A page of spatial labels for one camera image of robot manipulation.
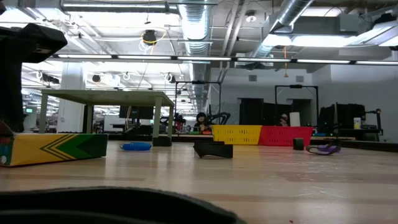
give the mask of small table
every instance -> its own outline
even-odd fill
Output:
[[[152,135],[154,146],[159,146],[159,143],[163,142],[159,139],[160,109],[162,106],[168,106],[170,110],[167,142],[170,141],[171,145],[174,103],[162,91],[42,90],[41,121],[45,121],[46,119],[49,96],[87,105],[87,133],[91,133],[94,105],[155,106],[154,130]],[[44,133],[44,130],[45,122],[40,122],[39,133]]]

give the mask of yellow box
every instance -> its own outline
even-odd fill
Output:
[[[19,134],[0,121],[0,166],[106,156],[107,134]]]
[[[261,125],[213,125],[212,127],[214,141],[235,145],[259,144]]]

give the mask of ceiling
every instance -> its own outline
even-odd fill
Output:
[[[7,6],[12,6],[13,0],[5,0]],[[262,41],[261,29],[264,26],[266,16],[276,13],[280,9],[282,1],[250,1],[247,5],[248,11],[254,11],[256,21],[247,22],[243,20],[239,30],[239,40],[233,46],[233,54],[252,52]],[[341,0],[315,0],[302,16],[336,17],[340,14],[359,14],[372,11],[380,11],[383,8],[395,6],[397,1],[341,1]],[[218,1],[211,8],[210,28],[210,55],[219,56],[226,35],[226,27],[230,19],[230,11],[233,7],[232,0]],[[162,13],[116,13],[116,12],[62,12],[55,9],[40,10],[40,14],[26,13],[24,10],[10,7],[0,16],[0,26],[24,27],[27,23],[34,22],[60,29],[68,37],[68,45],[59,54],[153,54],[153,55],[184,55],[185,46],[182,29],[180,27],[180,16],[177,14]],[[153,48],[145,48],[142,44],[141,35],[145,30],[155,30],[158,41]],[[388,47],[361,47],[350,49],[325,48],[325,47],[297,47],[286,46],[284,49],[274,48],[271,54],[274,57],[302,57],[302,58],[360,58],[360,59],[384,59],[391,55]],[[22,85],[25,90],[32,92],[40,88],[59,88],[60,85],[45,83],[40,80],[39,72],[46,73],[62,81],[62,63],[46,61],[38,64],[26,63],[22,70]],[[167,75],[172,75],[176,80],[191,81],[189,64],[182,63],[122,63],[122,62],[83,62],[87,74],[86,88],[88,89],[127,89],[137,90],[152,88],[165,91],[166,94],[174,96],[175,85],[169,83]],[[273,69],[283,68],[283,64],[275,64]],[[292,67],[294,69],[307,69],[302,65]],[[212,76],[217,77],[218,71],[212,69]],[[233,73],[231,80],[236,79],[239,74]],[[93,82],[93,75],[120,76],[120,84],[112,86],[109,83]],[[191,85],[184,88],[191,90]],[[34,99],[27,98],[26,102],[39,99],[38,94],[28,94]],[[182,96],[189,97],[189,91],[183,92]],[[186,112],[192,112],[194,106]]]

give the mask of workbench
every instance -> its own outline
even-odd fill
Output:
[[[42,90],[41,121],[45,121],[47,117],[49,96],[87,105],[86,133],[91,133],[94,105],[155,106],[152,143],[154,146],[171,146],[174,103],[162,91]],[[167,137],[159,137],[160,109],[162,106],[170,108]],[[39,133],[44,133],[44,130],[45,122],[40,122]]]

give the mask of blue object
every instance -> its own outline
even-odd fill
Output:
[[[152,145],[144,142],[132,142],[122,144],[120,148],[126,151],[148,151],[152,148]]]

